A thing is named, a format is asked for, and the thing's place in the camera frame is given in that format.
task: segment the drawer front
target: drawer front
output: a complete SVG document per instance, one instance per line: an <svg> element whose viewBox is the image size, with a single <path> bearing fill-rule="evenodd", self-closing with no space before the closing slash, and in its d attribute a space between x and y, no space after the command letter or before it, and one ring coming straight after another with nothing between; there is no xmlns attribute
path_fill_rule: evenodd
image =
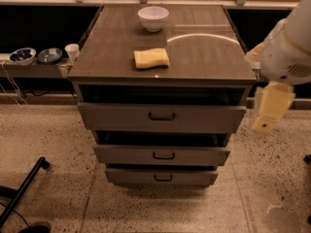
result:
<svg viewBox="0 0 311 233"><path fill-rule="evenodd" d="M90 130L235 133L244 106L78 105Z"/></svg>
<svg viewBox="0 0 311 233"><path fill-rule="evenodd" d="M214 184L217 171L159 171L107 168L106 177L110 183L150 183L150 184Z"/></svg>
<svg viewBox="0 0 311 233"><path fill-rule="evenodd" d="M100 163L223 166L229 155L226 148L183 148L159 146L94 147Z"/></svg>

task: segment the metal bowl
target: metal bowl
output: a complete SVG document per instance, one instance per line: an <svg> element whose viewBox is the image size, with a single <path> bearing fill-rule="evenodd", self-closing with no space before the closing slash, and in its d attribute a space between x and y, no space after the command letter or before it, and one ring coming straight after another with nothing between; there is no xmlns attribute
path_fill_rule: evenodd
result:
<svg viewBox="0 0 311 233"><path fill-rule="evenodd" d="M38 61L46 65L56 64L61 60L62 50L53 48L43 50L38 54Z"/></svg>

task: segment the cup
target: cup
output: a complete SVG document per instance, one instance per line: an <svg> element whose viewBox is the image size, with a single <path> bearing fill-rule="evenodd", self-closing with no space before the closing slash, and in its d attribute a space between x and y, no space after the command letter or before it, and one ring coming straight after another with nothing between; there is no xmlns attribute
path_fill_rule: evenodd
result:
<svg viewBox="0 0 311 233"><path fill-rule="evenodd" d="M75 62L78 55L80 54L79 45L78 44L69 44L65 47L65 50L69 56L71 62Z"/></svg>

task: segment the bowl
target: bowl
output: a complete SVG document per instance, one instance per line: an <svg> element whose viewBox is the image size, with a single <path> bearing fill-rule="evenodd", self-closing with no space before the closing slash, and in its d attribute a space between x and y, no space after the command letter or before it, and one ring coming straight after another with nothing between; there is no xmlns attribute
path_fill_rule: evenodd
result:
<svg viewBox="0 0 311 233"><path fill-rule="evenodd" d="M22 66L27 66L32 63L34 57L36 55L36 51L32 48L24 48L20 50L15 50L10 54L10 61Z"/></svg>
<svg viewBox="0 0 311 233"><path fill-rule="evenodd" d="M38 60L46 65L53 65L61 60L62 50L53 48L43 50L38 54Z"/></svg>
<svg viewBox="0 0 311 233"><path fill-rule="evenodd" d="M150 32L160 30L166 21L169 12L158 6L145 7L138 12L138 17L143 26Z"/></svg>

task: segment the drawer handle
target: drawer handle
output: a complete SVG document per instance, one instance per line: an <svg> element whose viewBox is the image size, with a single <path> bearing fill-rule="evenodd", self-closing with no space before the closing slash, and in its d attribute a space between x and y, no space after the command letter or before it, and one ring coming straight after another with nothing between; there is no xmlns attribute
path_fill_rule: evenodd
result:
<svg viewBox="0 0 311 233"><path fill-rule="evenodd" d="M172 160L175 158L175 152L172 152L171 155L159 155L154 152L154 159L166 159L166 160Z"/></svg>
<svg viewBox="0 0 311 233"><path fill-rule="evenodd" d="M161 176L158 176L158 175L155 175L155 181L156 182L171 182L173 180L173 176L170 175L168 177L161 177Z"/></svg>
<svg viewBox="0 0 311 233"><path fill-rule="evenodd" d="M149 113L149 119L150 120L175 120L175 113L172 113L172 115L169 116L157 116L153 113Z"/></svg>

